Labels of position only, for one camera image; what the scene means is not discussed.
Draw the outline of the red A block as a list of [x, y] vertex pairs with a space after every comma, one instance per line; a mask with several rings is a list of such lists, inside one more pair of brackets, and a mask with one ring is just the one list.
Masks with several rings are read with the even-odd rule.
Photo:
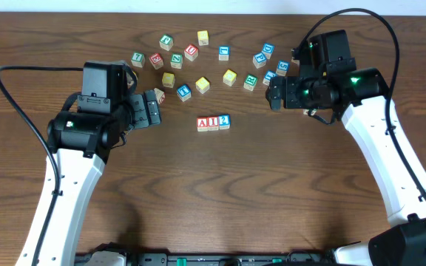
[[197, 130], [199, 132], [207, 132], [209, 130], [208, 118], [198, 117], [197, 118]]

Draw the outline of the red I block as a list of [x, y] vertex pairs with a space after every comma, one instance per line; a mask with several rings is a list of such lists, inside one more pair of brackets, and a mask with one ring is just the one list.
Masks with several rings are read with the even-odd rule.
[[219, 129], [219, 117], [212, 116], [207, 117], [208, 130], [209, 131], [217, 131]]

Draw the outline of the blue 2 block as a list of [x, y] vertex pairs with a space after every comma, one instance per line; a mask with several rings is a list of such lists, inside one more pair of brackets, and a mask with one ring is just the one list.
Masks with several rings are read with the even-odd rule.
[[229, 115], [218, 116], [219, 130], [229, 129], [231, 127], [231, 120]]

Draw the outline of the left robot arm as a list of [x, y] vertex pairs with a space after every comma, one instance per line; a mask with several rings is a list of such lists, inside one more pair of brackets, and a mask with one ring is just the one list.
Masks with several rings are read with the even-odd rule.
[[88, 61], [81, 92], [47, 127], [44, 185], [18, 265], [73, 265], [89, 200], [112, 149], [161, 122], [152, 90], [136, 93], [125, 61]]

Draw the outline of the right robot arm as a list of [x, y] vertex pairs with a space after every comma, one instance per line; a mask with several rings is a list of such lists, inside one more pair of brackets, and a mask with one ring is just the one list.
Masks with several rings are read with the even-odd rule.
[[375, 68], [357, 69], [344, 30], [315, 35], [301, 49], [297, 76], [271, 78], [271, 109], [332, 109], [365, 156], [390, 229], [332, 251], [341, 265], [426, 265], [426, 172], [387, 100]]

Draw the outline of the plain wooden red block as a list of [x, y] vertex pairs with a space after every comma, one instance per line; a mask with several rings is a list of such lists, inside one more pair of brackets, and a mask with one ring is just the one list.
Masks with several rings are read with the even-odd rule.
[[158, 104], [162, 104], [162, 102], [164, 102], [166, 98], [165, 92], [158, 88], [154, 88], [154, 92], [155, 92], [155, 96], [156, 96], [156, 100]]

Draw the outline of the green J block right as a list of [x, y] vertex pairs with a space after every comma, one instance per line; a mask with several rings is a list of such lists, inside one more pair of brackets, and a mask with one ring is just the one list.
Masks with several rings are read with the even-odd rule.
[[308, 116], [314, 116], [316, 114], [316, 109], [304, 109], [303, 114]]

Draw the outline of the green j block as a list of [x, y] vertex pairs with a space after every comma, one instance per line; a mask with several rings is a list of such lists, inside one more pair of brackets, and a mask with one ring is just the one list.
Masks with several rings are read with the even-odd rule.
[[159, 40], [160, 47], [163, 50], [170, 51], [170, 49], [173, 47], [174, 41], [173, 37], [170, 35], [164, 34]]
[[316, 109], [304, 109], [303, 114], [308, 116], [314, 116], [316, 114]]

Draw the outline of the blue 5 block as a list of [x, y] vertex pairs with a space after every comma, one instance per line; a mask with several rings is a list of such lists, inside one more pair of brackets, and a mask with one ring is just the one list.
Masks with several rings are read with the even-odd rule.
[[276, 69], [276, 74], [279, 76], [286, 76], [290, 67], [290, 63], [287, 61], [279, 61]]

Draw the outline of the blue D block right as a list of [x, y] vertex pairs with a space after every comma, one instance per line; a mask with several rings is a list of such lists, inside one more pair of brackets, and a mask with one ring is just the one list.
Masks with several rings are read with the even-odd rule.
[[292, 57], [291, 62], [294, 63], [294, 64], [296, 64], [297, 66], [300, 65], [300, 60], [298, 60], [298, 59], [296, 59], [294, 57]]

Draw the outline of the blue d block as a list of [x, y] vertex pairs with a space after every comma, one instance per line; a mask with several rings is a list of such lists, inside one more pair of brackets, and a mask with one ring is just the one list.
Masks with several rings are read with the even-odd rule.
[[294, 64], [296, 64], [297, 66], [300, 65], [300, 60], [298, 60], [298, 59], [296, 59], [294, 57], [292, 57], [291, 62], [294, 63]]
[[271, 59], [275, 46], [273, 44], [264, 43], [261, 53], [264, 54], [267, 60]]

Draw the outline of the blue T block right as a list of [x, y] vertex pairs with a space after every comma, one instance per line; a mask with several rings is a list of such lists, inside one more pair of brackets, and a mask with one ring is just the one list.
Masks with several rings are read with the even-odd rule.
[[276, 76], [277, 76], [276, 72], [268, 70], [266, 72], [265, 76], [264, 76], [263, 84], [265, 84], [266, 86], [268, 86], [270, 84], [271, 79], [274, 78], [274, 77], [276, 77]]

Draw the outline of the blue t block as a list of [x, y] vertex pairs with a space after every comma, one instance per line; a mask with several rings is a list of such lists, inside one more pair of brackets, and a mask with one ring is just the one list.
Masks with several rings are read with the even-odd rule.
[[192, 96], [192, 91], [188, 85], [184, 84], [177, 88], [177, 96], [180, 98], [182, 102], [190, 99]]
[[266, 72], [265, 76], [264, 76], [263, 84], [265, 84], [266, 86], [268, 86], [270, 84], [271, 79], [274, 78], [274, 77], [276, 77], [276, 76], [277, 76], [276, 72], [268, 70]]

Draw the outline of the yellow block left middle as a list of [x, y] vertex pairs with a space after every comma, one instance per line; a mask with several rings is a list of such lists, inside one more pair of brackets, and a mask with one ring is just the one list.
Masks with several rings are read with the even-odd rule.
[[162, 77], [162, 84], [164, 87], [173, 88], [175, 85], [175, 75], [170, 72], [165, 72]]

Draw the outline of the blue T block left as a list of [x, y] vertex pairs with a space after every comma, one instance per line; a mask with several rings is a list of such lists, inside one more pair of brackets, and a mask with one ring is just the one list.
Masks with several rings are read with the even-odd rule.
[[182, 102], [190, 99], [192, 96], [192, 91], [188, 85], [184, 84], [177, 88], [177, 96], [180, 98]]

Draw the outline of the green R block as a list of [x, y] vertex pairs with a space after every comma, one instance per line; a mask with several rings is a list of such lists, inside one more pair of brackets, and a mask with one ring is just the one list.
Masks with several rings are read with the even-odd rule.
[[257, 81], [258, 79], [256, 76], [248, 74], [244, 81], [243, 88], [247, 89], [248, 91], [253, 91], [257, 85]]

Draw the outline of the blue P block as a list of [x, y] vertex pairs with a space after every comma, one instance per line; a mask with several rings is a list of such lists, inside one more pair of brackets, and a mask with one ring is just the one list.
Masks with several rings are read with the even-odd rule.
[[267, 57], [262, 52], [259, 52], [255, 55], [253, 55], [252, 60], [253, 60], [254, 66], [257, 69], [259, 69], [259, 68], [264, 67], [266, 65]]

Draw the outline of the green 7 block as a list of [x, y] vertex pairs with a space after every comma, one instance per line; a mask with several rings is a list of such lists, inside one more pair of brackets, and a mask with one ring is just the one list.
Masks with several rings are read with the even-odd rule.
[[141, 52], [133, 52], [131, 62], [134, 67], [143, 68], [145, 64], [144, 54]]

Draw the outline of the red E block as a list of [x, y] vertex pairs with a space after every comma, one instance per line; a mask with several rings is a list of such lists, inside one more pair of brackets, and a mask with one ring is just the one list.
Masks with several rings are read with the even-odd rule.
[[160, 69], [164, 65], [163, 58], [160, 53], [154, 53], [150, 55], [149, 62], [154, 67], [154, 69]]

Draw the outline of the blue D block left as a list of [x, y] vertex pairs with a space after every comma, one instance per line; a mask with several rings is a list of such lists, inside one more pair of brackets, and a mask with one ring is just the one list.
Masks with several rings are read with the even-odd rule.
[[261, 53], [264, 54], [267, 60], [271, 59], [275, 46], [273, 44], [264, 43]]

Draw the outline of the green Z block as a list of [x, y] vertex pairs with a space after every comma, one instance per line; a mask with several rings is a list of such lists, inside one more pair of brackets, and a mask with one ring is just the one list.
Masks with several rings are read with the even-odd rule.
[[172, 53], [170, 64], [174, 69], [181, 69], [183, 66], [183, 56], [180, 53]]

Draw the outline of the yellow block centre left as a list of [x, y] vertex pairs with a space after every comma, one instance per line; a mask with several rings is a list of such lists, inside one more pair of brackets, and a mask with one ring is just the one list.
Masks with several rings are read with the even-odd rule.
[[204, 94], [210, 89], [210, 83], [205, 77], [201, 77], [195, 82], [195, 87], [201, 94]]

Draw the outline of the green J block top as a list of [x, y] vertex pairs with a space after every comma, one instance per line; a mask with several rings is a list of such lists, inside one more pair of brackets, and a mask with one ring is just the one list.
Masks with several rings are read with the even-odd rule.
[[159, 40], [160, 47], [163, 50], [170, 51], [170, 49], [173, 47], [174, 41], [173, 37], [170, 35], [164, 34]]

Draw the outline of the red U block left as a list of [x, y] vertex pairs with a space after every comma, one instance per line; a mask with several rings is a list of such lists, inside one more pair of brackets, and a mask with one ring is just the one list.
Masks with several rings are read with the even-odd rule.
[[184, 50], [185, 57], [190, 61], [194, 61], [198, 57], [198, 54], [199, 50], [193, 44], [189, 44]]

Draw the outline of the yellow block top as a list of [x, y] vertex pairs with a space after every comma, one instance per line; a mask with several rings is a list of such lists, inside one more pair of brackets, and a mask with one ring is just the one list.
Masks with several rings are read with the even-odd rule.
[[207, 30], [201, 30], [197, 32], [197, 39], [200, 46], [209, 45], [209, 32]]

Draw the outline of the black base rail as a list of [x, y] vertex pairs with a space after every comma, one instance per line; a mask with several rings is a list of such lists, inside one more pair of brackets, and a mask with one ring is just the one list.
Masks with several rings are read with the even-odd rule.
[[290, 253], [289, 255], [169, 255], [165, 253], [96, 251], [77, 255], [74, 265], [124, 266], [261, 266], [261, 265], [334, 265], [318, 253]]

